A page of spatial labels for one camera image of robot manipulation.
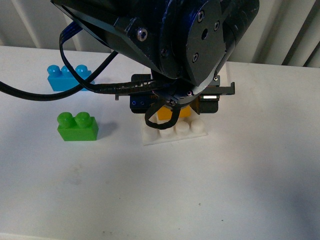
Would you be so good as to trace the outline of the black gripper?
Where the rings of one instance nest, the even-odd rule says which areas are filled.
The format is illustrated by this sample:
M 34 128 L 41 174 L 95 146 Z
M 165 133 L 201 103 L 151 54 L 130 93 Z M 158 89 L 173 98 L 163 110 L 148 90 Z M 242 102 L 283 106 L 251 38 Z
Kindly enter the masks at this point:
M 195 86 L 183 78 L 170 79 L 158 73 L 134 74 L 131 82 L 142 80 L 164 82 L 165 88 L 144 92 L 129 93 L 129 106 L 135 114 L 154 114 L 162 107 L 169 111 L 184 109 L 190 106 L 197 114 L 216 113 L 219 100 L 223 95 L 234 95 L 235 84 L 220 86 L 220 76 L 209 76 L 200 86 Z

